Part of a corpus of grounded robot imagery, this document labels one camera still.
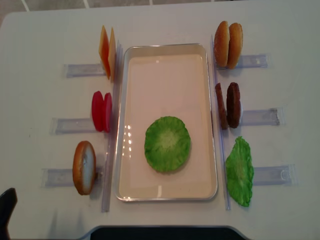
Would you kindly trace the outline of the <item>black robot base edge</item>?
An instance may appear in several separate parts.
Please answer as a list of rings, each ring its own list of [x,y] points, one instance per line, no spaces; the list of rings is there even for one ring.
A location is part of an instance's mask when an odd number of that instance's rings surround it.
[[[243,240],[227,227],[109,226],[91,233],[92,240]]]

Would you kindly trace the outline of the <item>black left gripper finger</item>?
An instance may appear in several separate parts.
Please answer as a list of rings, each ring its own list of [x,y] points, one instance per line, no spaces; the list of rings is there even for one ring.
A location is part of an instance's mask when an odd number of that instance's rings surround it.
[[[8,224],[17,204],[16,189],[11,187],[0,195],[0,239],[10,240]]]

